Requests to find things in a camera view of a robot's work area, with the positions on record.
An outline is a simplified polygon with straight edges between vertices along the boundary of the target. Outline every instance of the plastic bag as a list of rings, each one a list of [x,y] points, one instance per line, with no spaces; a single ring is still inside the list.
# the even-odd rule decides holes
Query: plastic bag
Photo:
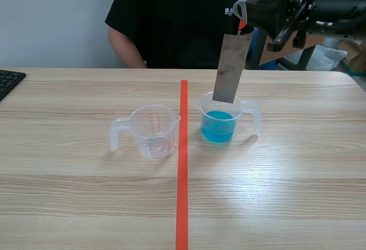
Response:
[[[294,64],[298,64],[303,51],[290,54],[285,58]],[[337,67],[339,62],[347,55],[346,51],[330,49],[316,45],[313,55],[307,66],[307,71],[330,71]]]

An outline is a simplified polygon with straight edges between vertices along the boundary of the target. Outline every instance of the empty measuring cup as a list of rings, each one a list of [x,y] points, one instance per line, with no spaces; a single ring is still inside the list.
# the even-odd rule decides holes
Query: empty measuring cup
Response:
[[[253,115],[254,131],[260,133],[261,113],[255,104],[241,101],[237,97],[232,104],[213,101],[212,97],[213,93],[208,93],[196,103],[196,106],[202,111],[202,134],[209,141],[230,140],[243,113]]]
[[[140,152],[147,158],[165,158],[174,147],[174,127],[181,117],[168,107],[150,105],[136,110],[130,117],[119,118],[110,130],[110,150],[118,149],[118,134],[130,130]]]

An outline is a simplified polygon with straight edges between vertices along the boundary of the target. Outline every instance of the black cable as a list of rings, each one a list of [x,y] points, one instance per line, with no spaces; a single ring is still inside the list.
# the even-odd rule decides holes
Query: black cable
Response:
[[[345,29],[350,29],[351,27],[356,27],[357,25],[361,24],[362,22],[366,22],[366,11],[364,13],[362,13],[361,15],[359,15],[358,17],[356,17],[355,19],[345,22],[345,23],[339,23],[339,24],[335,24],[332,26],[324,26],[324,25],[319,25],[319,24],[315,24],[314,27],[315,29],[319,29],[321,31],[340,31],[340,30],[345,30]]]

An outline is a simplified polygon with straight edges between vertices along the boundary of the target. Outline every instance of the white wall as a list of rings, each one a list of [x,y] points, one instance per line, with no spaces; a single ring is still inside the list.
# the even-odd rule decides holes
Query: white wall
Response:
[[[0,0],[0,69],[120,68],[104,24],[113,0]]]

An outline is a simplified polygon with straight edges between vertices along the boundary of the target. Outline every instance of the black t-shirt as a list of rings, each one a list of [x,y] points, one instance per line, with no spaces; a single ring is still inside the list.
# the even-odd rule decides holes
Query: black t-shirt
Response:
[[[237,0],[114,0],[106,23],[134,42],[149,68],[216,69]]]

